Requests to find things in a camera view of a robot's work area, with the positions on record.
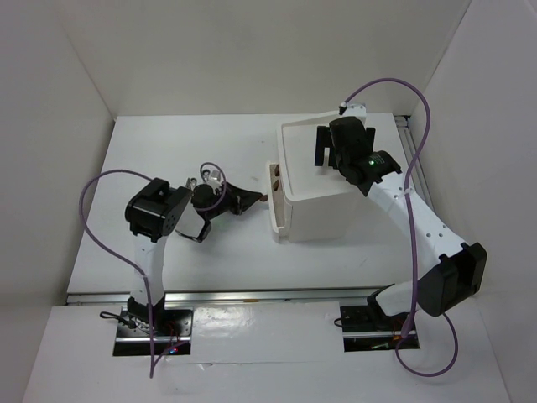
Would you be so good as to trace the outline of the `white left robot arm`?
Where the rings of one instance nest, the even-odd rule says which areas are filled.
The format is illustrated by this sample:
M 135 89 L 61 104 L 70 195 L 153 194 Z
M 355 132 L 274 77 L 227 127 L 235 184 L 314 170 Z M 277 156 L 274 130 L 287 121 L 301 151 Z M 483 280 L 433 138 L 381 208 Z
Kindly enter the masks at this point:
M 184 186 L 173 188 L 155 178 L 127 204 L 125 218 L 134 239 L 133 287 L 128 313 L 139 329 L 154 335 L 165 329 L 171 315 L 165 310 L 163 282 L 164 250 L 170 235 L 176 233 L 196 243 L 211 231 L 211 221 L 226 212 L 240 216 L 268 197 L 247 191 L 223 179 L 189 178 Z

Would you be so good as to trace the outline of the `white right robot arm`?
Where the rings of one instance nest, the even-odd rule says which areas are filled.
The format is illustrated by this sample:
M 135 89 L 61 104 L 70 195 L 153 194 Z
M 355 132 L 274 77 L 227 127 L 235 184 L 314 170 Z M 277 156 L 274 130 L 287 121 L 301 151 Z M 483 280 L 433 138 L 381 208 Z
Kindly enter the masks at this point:
M 407 336 L 418 310 L 439 317 L 479 292 L 487 252 L 452 232 L 411 188 L 396 160 L 374 150 L 374 139 L 374 128 L 360 119 L 337 118 L 316 130 L 315 165 L 338 170 L 408 235 L 411 279 L 373 293 L 366 310 L 369 325 L 376 329 L 406 314 L 401 334 Z

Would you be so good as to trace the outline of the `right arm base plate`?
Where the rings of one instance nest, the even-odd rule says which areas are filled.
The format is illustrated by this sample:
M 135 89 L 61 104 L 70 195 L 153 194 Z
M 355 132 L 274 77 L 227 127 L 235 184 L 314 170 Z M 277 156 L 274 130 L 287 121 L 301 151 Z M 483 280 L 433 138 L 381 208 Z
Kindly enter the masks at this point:
M 399 314 L 375 322 L 367 306 L 341 306 L 334 325 L 342 330 L 346 353 L 389 351 L 403 339 L 401 329 L 406 317 Z

